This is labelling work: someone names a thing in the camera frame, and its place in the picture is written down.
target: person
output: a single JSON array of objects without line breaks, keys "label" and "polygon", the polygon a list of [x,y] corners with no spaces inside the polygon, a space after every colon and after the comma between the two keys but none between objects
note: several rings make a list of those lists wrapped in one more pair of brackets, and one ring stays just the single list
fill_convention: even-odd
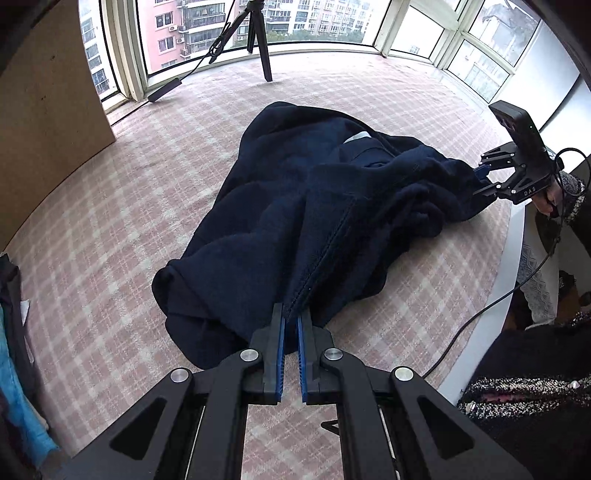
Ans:
[{"label": "person", "polygon": [[[532,201],[563,215],[591,255],[591,194],[560,173]],[[536,480],[591,474],[591,314],[562,324],[504,330],[464,390],[458,408],[520,461]]]}]

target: white wall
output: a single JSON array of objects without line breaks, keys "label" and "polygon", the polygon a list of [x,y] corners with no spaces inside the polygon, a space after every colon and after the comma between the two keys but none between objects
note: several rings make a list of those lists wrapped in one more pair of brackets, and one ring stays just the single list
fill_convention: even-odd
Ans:
[{"label": "white wall", "polygon": [[[582,78],[577,81],[572,96],[541,134],[544,143],[555,152],[575,147],[587,155],[591,154],[591,92]],[[562,159],[567,171],[582,161],[577,153],[565,153]]]},{"label": "white wall", "polygon": [[527,110],[540,129],[560,106],[578,76],[579,71],[569,54],[542,23],[517,73],[507,80],[498,99]]}]

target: pink plaid carpet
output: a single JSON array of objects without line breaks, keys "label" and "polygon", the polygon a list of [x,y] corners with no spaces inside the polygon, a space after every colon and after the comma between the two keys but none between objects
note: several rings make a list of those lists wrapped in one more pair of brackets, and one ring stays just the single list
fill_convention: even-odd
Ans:
[{"label": "pink plaid carpet", "polygon": [[[267,104],[341,110],[375,129],[412,135],[475,165],[497,131],[427,74],[364,54],[272,57],[197,74],[115,127],[117,142],[79,168],[35,210],[7,251],[31,299],[30,345],[57,441],[76,453],[162,376],[192,367],[164,329],[154,273],[184,251],[235,161],[241,135]],[[418,372],[482,308],[509,220],[496,202],[473,220],[415,242],[379,295],[329,328],[336,345],[373,367]],[[465,346],[431,379],[438,385]],[[339,439],[320,428],[333,407],[305,407],[297,358],[287,358],[284,401],[252,407],[244,478],[341,478]]]}]

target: navy blue garment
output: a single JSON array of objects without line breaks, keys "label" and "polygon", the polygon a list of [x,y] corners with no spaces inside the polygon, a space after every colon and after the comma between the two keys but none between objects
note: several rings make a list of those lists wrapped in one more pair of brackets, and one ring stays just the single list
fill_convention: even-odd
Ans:
[{"label": "navy blue garment", "polygon": [[[370,138],[344,143],[362,131]],[[340,112],[276,102],[244,132],[238,159],[179,260],[152,291],[174,343],[199,368],[246,348],[284,304],[287,351],[310,306],[324,326],[375,295],[416,237],[467,220],[491,200],[472,168],[411,137]]]}]

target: blue cloth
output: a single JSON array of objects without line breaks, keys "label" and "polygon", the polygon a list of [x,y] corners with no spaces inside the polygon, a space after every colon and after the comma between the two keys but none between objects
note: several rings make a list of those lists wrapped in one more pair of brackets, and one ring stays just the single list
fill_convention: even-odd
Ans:
[{"label": "blue cloth", "polygon": [[8,355],[2,308],[0,308],[0,388],[8,402],[6,418],[18,428],[24,453],[33,465],[41,466],[47,454],[58,447],[37,420],[22,392],[17,372]]},{"label": "blue cloth", "polygon": [[273,103],[244,132],[183,256],[156,273],[168,333],[192,363],[211,368],[245,348],[281,301],[289,353],[306,306],[324,326],[348,302],[380,292],[414,238],[487,207],[492,199],[473,192],[489,184],[416,138]]}]

